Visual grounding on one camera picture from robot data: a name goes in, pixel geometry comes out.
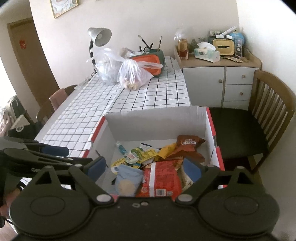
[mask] framed picture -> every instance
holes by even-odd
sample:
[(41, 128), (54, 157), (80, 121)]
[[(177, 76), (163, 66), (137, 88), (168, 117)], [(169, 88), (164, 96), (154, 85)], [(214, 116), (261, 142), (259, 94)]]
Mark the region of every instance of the framed picture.
[(54, 18), (62, 15), (78, 5), (77, 0), (50, 0)]

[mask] paintbrush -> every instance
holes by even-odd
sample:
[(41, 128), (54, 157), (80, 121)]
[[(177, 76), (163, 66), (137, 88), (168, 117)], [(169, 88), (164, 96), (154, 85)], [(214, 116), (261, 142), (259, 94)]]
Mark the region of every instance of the paintbrush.
[(161, 44), (161, 40), (162, 40), (162, 38), (163, 38), (162, 36), (159, 37), (159, 46), (158, 46), (157, 52), (158, 52), (159, 49), (160, 49), (160, 44)]
[(138, 35), (138, 37), (143, 41), (143, 43), (147, 46), (147, 48), (150, 49), (149, 46), (148, 46), (148, 44), (147, 44), (147, 43), (145, 42), (145, 40), (141, 37), (141, 35)]

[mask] desk lamp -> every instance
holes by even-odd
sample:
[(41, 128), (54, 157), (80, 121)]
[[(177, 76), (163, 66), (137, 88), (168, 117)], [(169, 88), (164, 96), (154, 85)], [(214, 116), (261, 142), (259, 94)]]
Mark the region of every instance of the desk lamp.
[[(89, 54), (90, 54), (90, 57), (93, 58), (94, 54), (91, 51), (91, 49), (93, 48), (93, 45), (95, 44), (98, 47), (102, 47), (106, 45), (111, 39), (112, 32), (108, 28), (89, 28), (87, 32), (91, 37), (91, 42), (89, 44)], [(94, 71), (96, 73), (96, 68), (95, 68), (96, 61), (94, 59), (92, 59), (91, 61), (94, 66)]]

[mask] cabinet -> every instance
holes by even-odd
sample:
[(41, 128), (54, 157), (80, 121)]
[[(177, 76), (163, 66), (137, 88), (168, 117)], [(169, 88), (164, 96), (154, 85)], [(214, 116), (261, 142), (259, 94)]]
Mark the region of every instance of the cabinet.
[(254, 72), (261, 61), (244, 50), (243, 63), (220, 59), (216, 63), (196, 59), (175, 58), (183, 71), (191, 105), (247, 110), (252, 93)]
[(191, 105), (221, 106), (224, 67), (185, 68), (183, 75)]

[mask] red door decoration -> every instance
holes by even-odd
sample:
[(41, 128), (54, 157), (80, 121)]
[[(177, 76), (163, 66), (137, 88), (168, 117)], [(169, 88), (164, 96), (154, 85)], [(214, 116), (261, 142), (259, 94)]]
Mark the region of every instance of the red door decoration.
[(20, 48), (25, 49), (27, 47), (27, 44), (24, 40), (20, 40)]

